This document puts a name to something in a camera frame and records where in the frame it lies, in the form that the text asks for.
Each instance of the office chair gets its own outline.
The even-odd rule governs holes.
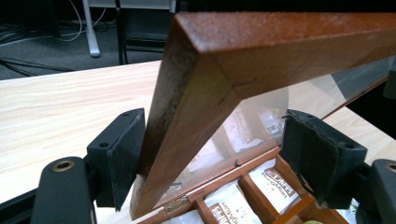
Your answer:
[[[163,52],[169,27],[178,1],[171,9],[125,8],[121,11],[120,0],[116,1],[120,64],[128,63],[127,49],[147,52]]]

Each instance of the chair leg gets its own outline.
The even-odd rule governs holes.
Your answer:
[[[120,65],[125,64],[124,53],[123,53],[123,28],[122,28],[122,18],[120,11],[120,0],[116,0],[116,23],[117,23],[117,39],[119,44],[119,61]]]
[[[124,59],[124,64],[128,64],[128,54],[126,52],[126,46],[122,43],[122,50],[123,50],[123,59]]]

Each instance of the wooden frame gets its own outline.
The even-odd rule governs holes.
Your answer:
[[[396,14],[177,15],[149,112],[132,219],[153,209],[241,100],[389,57],[395,39]]]

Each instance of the metal grommet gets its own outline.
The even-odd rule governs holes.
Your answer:
[[[396,173],[396,163],[388,163],[387,168]]]
[[[52,170],[55,172],[63,172],[72,168],[74,164],[74,161],[60,161],[52,167]]]

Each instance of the gray carpet floor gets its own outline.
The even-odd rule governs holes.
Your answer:
[[[0,59],[15,63],[40,63],[45,67],[59,67],[68,70],[80,71],[93,68],[119,65],[117,44],[117,28],[110,25],[106,31],[95,32],[101,51],[99,58],[90,55],[88,41],[85,33],[81,33],[73,41],[62,41],[55,37],[43,37],[30,40],[16,41],[12,44],[0,44]],[[76,35],[63,35],[61,39],[70,40]],[[161,53],[128,51],[129,63],[142,63],[160,60]],[[56,74],[63,71],[17,66],[19,69],[29,72],[33,76]],[[0,80],[26,77],[12,71],[0,64]]]

